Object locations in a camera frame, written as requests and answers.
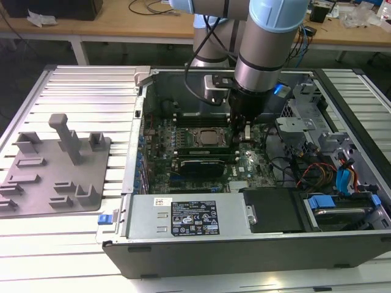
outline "aluminum extrusion table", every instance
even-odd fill
[[[48,117],[52,113],[65,112],[69,128],[76,130],[79,137],[90,131],[103,131],[112,139],[104,199],[101,209],[96,212],[0,220],[2,291],[313,292],[314,287],[323,286],[338,292],[389,292],[391,253],[353,269],[149,280],[122,277],[101,245],[96,243],[95,233],[98,214],[116,208],[121,200],[120,189],[138,92],[134,75],[148,70],[148,67],[57,67],[40,76],[0,139],[0,179],[4,179],[17,154],[18,148],[12,143],[18,132],[36,131],[42,139],[56,138],[57,134],[47,125]],[[357,76],[350,70],[325,72],[390,158],[391,137],[386,130],[386,124],[391,124],[389,102],[366,76]],[[329,113],[338,125],[337,117],[331,111]],[[375,127],[372,123],[376,121],[381,124]]]

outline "blue latch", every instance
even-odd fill
[[[310,203],[311,209],[335,208],[335,203],[331,195],[314,195],[308,202]]]
[[[377,194],[373,194],[371,196],[371,198],[372,198],[372,201],[375,204],[375,206],[380,206],[381,205],[381,200],[380,200],[380,198],[378,197]]]
[[[349,196],[348,184],[350,181],[350,171],[348,169],[339,168],[337,172],[337,178],[335,181],[335,186],[339,192],[342,192],[344,195]]]
[[[111,225],[112,224],[112,215],[99,215],[98,225]]]

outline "black box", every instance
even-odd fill
[[[56,18],[94,20],[103,0],[0,0],[10,17],[24,18],[31,12]]]
[[[310,21],[313,21],[314,23],[323,23],[329,11],[330,6],[328,4],[319,3],[314,5],[310,14]]]

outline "warning label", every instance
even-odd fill
[[[171,215],[174,236],[220,234],[215,201],[172,202]]]

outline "white paper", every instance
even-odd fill
[[[43,25],[55,26],[57,24],[56,18],[54,16],[41,15],[31,12],[30,10],[28,11],[29,16],[27,16],[27,20],[38,27],[42,27]]]

